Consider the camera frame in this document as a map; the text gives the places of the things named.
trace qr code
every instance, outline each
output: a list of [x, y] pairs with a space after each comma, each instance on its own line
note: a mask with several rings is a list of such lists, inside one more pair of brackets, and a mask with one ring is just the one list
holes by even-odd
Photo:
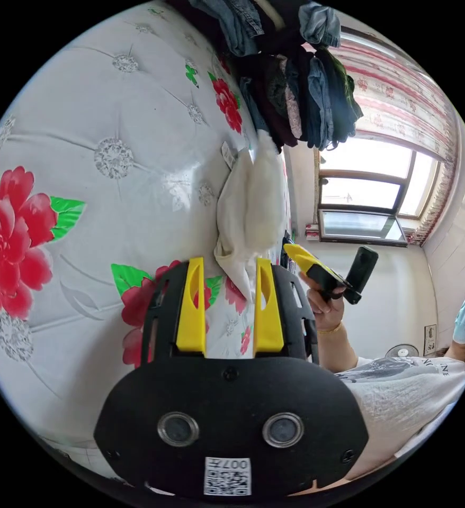
[[206, 457], [204, 493], [209, 496], [250, 496], [250, 459]]

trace white t-shirt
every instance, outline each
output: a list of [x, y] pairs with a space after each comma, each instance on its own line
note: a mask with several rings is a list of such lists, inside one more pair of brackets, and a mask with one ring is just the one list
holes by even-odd
[[465, 363], [452, 358], [360, 358], [336, 375], [354, 394], [369, 433], [349, 480], [393, 457], [465, 388]]

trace yellow bracket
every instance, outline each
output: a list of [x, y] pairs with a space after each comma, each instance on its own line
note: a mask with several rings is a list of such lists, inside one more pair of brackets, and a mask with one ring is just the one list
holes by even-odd
[[[194, 305], [198, 294], [197, 308]], [[204, 259], [192, 258], [186, 274], [181, 302], [180, 323], [176, 337], [180, 351], [197, 352], [206, 356], [206, 320], [204, 317]]]
[[335, 273], [331, 268], [323, 265], [319, 259], [314, 257], [302, 246], [293, 243], [286, 243], [284, 245], [284, 250], [286, 251], [287, 255], [300, 267], [300, 270], [304, 274], [308, 273], [308, 270], [310, 270], [313, 265], [317, 265], [320, 266], [324, 271], [328, 272], [332, 277], [347, 285], [343, 277], [341, 277], [338, 273]]
[[[280, 352], [284, 347], [284, 337], [269, 259], [257, 259], [255, 285], [254, 356], [257, 353]], [[262, 296], [266, 302], [264, 309]]]

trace window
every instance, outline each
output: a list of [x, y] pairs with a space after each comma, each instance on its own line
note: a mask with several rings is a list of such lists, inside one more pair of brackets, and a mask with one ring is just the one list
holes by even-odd
[[351, 138], [321, 154], [319, 209], [378, 212], [419, 220], [439, 163], [410, 148]]
[[323, 241], [407, 244], [404, 232], [393, 215], [321, 210], [319, 223]]
[[398, 218], [421, 218], [439, 163], [410, 148], [359, 138], [320, 157], [320, 238], [407, 245]]

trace hand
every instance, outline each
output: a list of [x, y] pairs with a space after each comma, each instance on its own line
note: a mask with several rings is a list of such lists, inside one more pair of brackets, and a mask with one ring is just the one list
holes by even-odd
[[[303, 272], [300, 272], [300, 277], [310, 288], [307, 291], [307, 298], [316, 318], [317, 331], [325, 332], [333, 330], [341, 323], [344, 316], [344, 298], [330, 300], [326, 303], [319, 293], [322, 289], [321, 286], [308, 278]], [[344, 291], [345, 287], [338, 287], [333, 293], [341, 294]]]

